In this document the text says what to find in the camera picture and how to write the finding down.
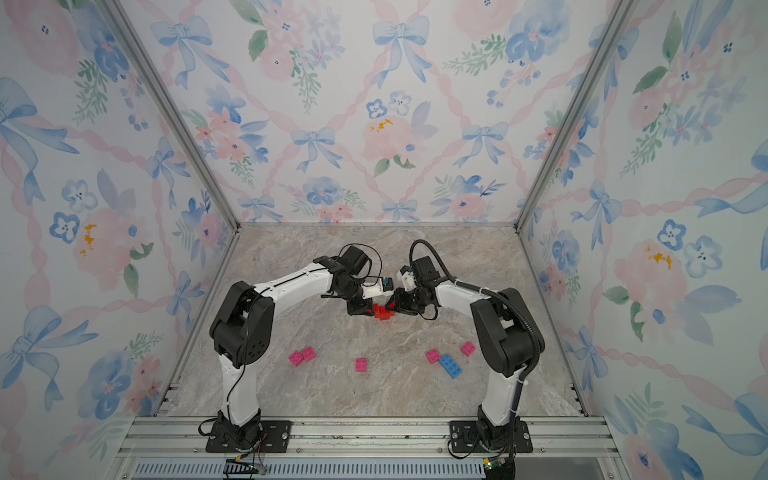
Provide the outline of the aluminium front rail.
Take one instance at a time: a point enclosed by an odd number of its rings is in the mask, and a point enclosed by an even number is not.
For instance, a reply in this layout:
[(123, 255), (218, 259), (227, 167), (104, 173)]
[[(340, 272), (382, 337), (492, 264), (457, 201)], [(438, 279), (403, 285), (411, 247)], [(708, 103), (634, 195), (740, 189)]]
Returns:
[(601, 417), (528, 417), (522, 448), (473, 451), (473, 419), (267, 419), (273, 437), (239, 459), (206, 449), (199, 417), (136, 419), (109, 479), (626, 479)]

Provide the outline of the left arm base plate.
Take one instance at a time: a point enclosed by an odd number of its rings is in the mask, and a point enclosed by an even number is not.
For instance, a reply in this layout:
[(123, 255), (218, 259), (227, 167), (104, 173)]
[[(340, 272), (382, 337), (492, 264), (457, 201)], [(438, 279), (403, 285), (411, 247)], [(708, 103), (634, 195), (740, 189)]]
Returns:
[(205, 452), (219, 453), (286, 453), (293, 423), (288, 420), (256, 420), (237, 427), (227, 419), (214, 419)]

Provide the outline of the left corner aluminium post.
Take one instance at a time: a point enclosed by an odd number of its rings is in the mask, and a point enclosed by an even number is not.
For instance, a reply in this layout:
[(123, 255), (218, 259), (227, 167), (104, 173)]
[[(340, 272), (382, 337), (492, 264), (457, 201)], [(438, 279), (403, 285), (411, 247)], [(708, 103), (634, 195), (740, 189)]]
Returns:
[(228, 226), (237, 233), (241, 224), (235, 218), (233, 209), (213, 176), (213, 171), (201, 156), (191, 131), (186, 126), (180, 110), (164, 85), (160, 72), (150, 58), (125, 9), (119, 1), (112, 0), (96, 1), (96, 6), (122, 46), (126, 49), (129, 59), (146, 82), (153, 101), (161, 112), (162, 118), (166, 121), (173, 136), (186, 154), (189, 163), (199, 176), (203, 186), (208, 190), (214, 205), (223, 214)]

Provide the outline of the corner aluminium post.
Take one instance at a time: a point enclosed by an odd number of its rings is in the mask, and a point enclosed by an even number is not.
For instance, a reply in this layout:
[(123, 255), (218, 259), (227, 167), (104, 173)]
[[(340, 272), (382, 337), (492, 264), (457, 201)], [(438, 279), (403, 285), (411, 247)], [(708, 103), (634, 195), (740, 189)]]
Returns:
[(186, 154), (189, 163), (199, 176), (203, 186), (208, 190), (214, 205), (223, 214), (228, 226), (237, 233), (241, 224), (235, 218), (233, 209), (213, 176), (213, 171), (201, 156), (191, 131), (186, 126), (180, 110), (164, 85), (160, 72), (150, 58), (125, 9), (119, 1), (112, 0), (96, 1), (96, 6), (122, 46), (126, 49), (129, 59), (146, 82), (153, 101), (161, 112), (162, 118), (166, 121), (173, 136)]
[(612, 15), (608, 18), (597, 48), (594, 50), (584, 71), (583, 79), (575, 90), (568, 108), (565, 110), (563, 123), (554, 138), (552, 147), (543, 159), (539, 172), (534, 178), (532, 188), (526, 198), (526, 204), (520, 211), (515, 224), (515, 232), (518, 236), (524, 232), (527, 224), (534, 217), (537, 202), (545, 189), (548, 178), (556, 168), (571, 134), (576, 131), (581, 116), (594, 93), (596, 83), (606, 69), (609, 57), (613, 54), (620, 37), (627, 28), (627, 22), (635, 5), (636, 2), (633, 0), (618, 1)]

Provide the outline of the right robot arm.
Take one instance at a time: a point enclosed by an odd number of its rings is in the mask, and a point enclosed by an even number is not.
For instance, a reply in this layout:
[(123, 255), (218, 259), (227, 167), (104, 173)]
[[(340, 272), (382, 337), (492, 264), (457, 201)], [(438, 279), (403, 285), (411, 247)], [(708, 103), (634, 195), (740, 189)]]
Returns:
[(522, 391), (545, 349), (521, 294), (514, 288), (494, 291), (441, 273), (429, 257), (402, 267), (397, 277), (401, 286), (386, 302), (388, 309), (422, 316), (428, 308), (435, 312), (447, 308), (473, 321), (489, 367), (474, 442), (487, 451), (511, 451)]

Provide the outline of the right corner aluminium post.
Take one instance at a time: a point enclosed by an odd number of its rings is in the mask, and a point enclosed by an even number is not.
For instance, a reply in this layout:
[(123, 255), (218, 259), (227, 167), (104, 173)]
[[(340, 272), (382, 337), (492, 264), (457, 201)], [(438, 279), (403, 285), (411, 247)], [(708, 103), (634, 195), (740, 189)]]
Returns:
[(548, 178), (556, 168), (571, 134), (576, 131), (581, 116), (594, 93), (596, 83), (606, 69), (609, 57), (613, 54), (620, 37), (627, 28), (627, 22), (635, 5), (636, 2), (633, 0), (618, 1), (612, 15), (608, 18), (597, 48), (594, 50), (584, 71), (583, 79), (575, 90), (568, 108), (565, 110), (563, 123), (554, 138), (552, 147), (543, 159), (539, 172), (534, 178), (532, 188), (526, 198), (526, 204), (520, 211), (515, 224), (515, 232), (518, 236), (524, 232), (527, 224), (534, 217), (537, 202), (545, 189)]

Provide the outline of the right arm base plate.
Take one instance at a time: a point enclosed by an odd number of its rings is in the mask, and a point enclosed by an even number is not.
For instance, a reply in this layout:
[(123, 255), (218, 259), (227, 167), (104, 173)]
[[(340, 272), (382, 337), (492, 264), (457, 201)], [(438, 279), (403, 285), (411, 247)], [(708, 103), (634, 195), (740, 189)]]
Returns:
[(528, 425), (520, 417), (504, 426), (480, 420), (453, 420), (449, 426), (449, 448), (454, 454), (532, 453)]

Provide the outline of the blue 2x4 lego brick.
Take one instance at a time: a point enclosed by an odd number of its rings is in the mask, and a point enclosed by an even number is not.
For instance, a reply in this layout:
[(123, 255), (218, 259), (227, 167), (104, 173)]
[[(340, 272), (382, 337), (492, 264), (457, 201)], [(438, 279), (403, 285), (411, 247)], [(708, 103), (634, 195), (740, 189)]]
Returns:
[(451, 379), (456, 379), (462, 373), (459, 364), (448, 354), (442, 355), (439, 358), (439, 364)]

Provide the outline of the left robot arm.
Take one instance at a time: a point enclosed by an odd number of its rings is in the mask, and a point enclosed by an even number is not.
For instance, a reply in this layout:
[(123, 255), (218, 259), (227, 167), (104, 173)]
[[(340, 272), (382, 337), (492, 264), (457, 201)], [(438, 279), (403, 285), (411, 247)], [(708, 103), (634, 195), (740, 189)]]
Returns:
[(261, 422), (255, 363), (267, 352), (279, 314), (310, 297), (340, 299), (351, 316), (374, 314), (365, 280), (373, 261), (350, 246), (260, 284), (231, 285), (209, 334), (222, 371), (222, 406), (206, 434), (208, 452), (250, 453), (269, 437)]

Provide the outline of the red 2x4 lego brick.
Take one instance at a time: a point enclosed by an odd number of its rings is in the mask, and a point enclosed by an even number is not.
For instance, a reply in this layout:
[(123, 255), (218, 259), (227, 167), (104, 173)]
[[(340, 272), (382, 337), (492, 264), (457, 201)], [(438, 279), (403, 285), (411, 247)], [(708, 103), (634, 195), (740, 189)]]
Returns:
[(396, 315), (394, 311), (378, 304), (373, 305), (373, 313), (374, 317), (381, 321), (389, 320)]

